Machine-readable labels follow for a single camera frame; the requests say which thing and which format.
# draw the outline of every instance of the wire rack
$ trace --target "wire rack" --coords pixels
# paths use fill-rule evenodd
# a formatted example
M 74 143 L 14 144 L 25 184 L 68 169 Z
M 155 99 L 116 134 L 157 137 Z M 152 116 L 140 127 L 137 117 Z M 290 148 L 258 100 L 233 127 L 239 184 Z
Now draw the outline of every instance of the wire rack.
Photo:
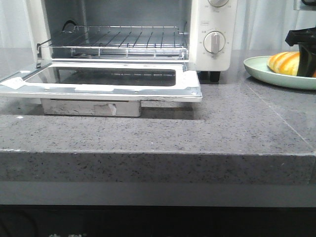
M 38 44 L 38 50 L 68 50 L 62 54 L 73 58 L 179 60 L 187 57 L 187 37 L 174 26 L 75 26 Z

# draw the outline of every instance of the toaster oven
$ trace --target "toaster oven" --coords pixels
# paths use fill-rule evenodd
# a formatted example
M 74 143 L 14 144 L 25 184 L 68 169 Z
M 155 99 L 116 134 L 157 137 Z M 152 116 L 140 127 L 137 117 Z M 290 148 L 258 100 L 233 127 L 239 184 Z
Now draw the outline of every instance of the toaster oven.
M 0 95 L 40 98 L 46 114 L 137 117 L 144 100 L 200 102 L 198 72 L 230 65 L 236 0 L 26 6 L 36 65 L 2 79 Z

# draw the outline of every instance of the light green plate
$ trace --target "light green plate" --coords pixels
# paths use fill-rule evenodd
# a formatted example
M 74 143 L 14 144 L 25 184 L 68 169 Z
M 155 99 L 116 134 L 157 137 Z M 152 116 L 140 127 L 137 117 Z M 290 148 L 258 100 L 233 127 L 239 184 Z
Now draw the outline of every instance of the light green plate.
M 316 90 L 316 78 L 288 76 L 272 72 L 267 66 L 269 57 L 247 58 L 243 64 L 246 71 L 258 80 L 283 87 Z

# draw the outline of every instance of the gray countertop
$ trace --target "gray countertop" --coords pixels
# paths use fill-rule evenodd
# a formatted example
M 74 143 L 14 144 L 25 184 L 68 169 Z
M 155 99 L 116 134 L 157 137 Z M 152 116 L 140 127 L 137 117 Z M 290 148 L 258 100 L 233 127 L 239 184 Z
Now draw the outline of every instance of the gray countertop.
M 0 77 L 33 61 L 0 52 Z M 140 118 L 47 116 L 34 99 L 0 98 L 0 181 L 311 185 L 316 91 L 250 77 L 242 62 L 260 55 L 234 51 L 201 103 L 143 102 Z

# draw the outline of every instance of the control knob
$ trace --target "control knob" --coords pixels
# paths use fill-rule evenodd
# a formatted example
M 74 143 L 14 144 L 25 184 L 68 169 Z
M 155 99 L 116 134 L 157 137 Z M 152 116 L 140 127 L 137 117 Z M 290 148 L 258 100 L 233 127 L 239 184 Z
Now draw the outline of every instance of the control knob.
M 210 53 L 219 53 L 224 45 L 225 37 L 218 31 L 213 31 L 204 38 L 204 47 Z
M 208 0 L 209 4 L 215 7 L 224 6 L 228 0 Z

